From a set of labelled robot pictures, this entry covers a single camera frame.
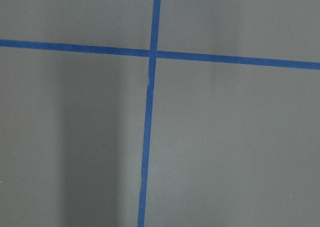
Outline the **brown paper table cover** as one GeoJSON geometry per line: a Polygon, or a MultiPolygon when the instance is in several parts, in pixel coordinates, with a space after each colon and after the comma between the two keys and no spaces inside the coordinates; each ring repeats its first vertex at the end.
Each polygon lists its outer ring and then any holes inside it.
{"type": "Polygon", "coordinates": [[[3,227],[317,227],[320,0],[0,0],[3,227]]]}

